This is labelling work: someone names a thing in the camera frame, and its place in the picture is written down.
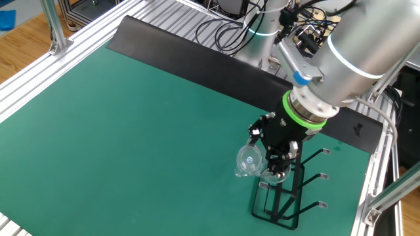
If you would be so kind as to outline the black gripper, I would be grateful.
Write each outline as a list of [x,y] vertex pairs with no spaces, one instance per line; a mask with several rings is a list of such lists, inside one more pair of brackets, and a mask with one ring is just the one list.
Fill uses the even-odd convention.
[[266,148],[267,172],[276,178],[286,176],[286,170],[296,159],[299,142],[302,142],[311,124],[301,119],[289,100],[282,100],[275,112],[261,115],[248,128],[249,138],[259,138]]

